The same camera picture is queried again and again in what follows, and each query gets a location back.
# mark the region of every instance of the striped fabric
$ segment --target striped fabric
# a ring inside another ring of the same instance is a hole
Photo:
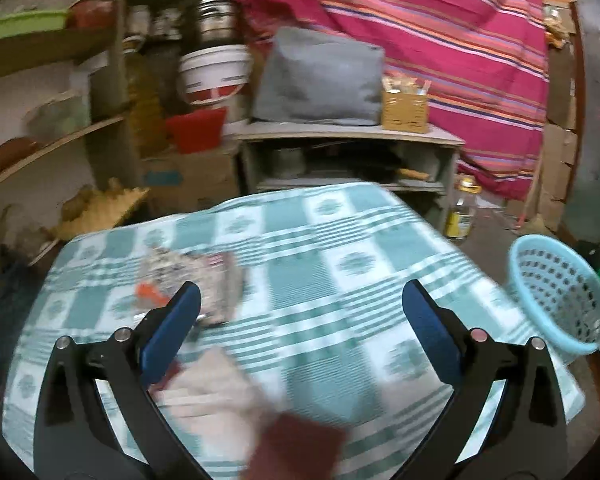
[[[526,195],[545,118],[542,0],[239,0],[256,43],[299,24],[382,46],[386,70],[431,79],[430,120],[463,138],[461,167]]]
[[[222,346],[280,411],[348,430],[338,480],[387,479],[438,418],[441,384],[402,312],[404,283],[417,278],[467,327],[524,343],[536,330],[495,283],[394,195],[368,183],[258,194],[208,211],[93,233],[56,259],[18,342],[4,398],[3,433],[32,463],[36,403],[61,335],[100,341],[134,326],[134,273],[148,247],[236,251],[246,284],[237,319],[193,330],[186,365]],[[555,361],[567,418],[583,404]],[[142,460],[107,383],[98,384],[118,441]],[[496,409],[496,385],[464,455],[479,448]],[[215,479],[231,462],[201,436],[167,423]]]

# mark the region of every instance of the basket rim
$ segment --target basket rim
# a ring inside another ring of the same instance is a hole
[[[537,308],[531,308],[528,305],[536,304],[531,292],[526,286],[518,286],[518,283],[524,283],[522,272],[518,267],[516,257],[520,250],[520,245],[525,242],[533,240],[542,240],[543,243],[548,243],[554,247],[560,246],[560,250],[565,251],[570,257],[582,263],[585,268],[589,268],[590,275],[595,276],[595,287],[598,289],[600,296],[600,279],[596,273],[589,267],[589,264],[580,256],[576,251],[563,244],[562,242],[555,240],[554,238],[544,235],[524,235],[518,238],[511,247],[509,248],[509,279],[516,282],[516,291],[522,297],[522,302],[518,303],[525,313],[538,325],[541,331],[547,332],[547,337],[550,336],[554,346],[561,348],[562,350],[578,355],[587,355],[595,352],[600,347],[600,336],[591,343],[583,343],[582,341],[574,338],[574,336],[566,333],[562,330],[555,321],[544,312],[539,306]]]

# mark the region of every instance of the green tray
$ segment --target green tray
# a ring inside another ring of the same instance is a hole
[[[0,39],[32,32],[61,30],[68,15],[69,9],[30,10],[8,14],[0,18]]]

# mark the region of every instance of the yellow label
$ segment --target yellow label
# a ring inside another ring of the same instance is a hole
[[[471,230],[473,215],[463,215],[457,211],[449,215],[446,223],[446,236],[448,238],[466,238]]]

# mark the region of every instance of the blue plastic basket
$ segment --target blue plastic basket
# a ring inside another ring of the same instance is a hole
[[[557,349],[580,356],[600,346],[600,279],[563,243],[518,238],[509,249],[507,290]]]

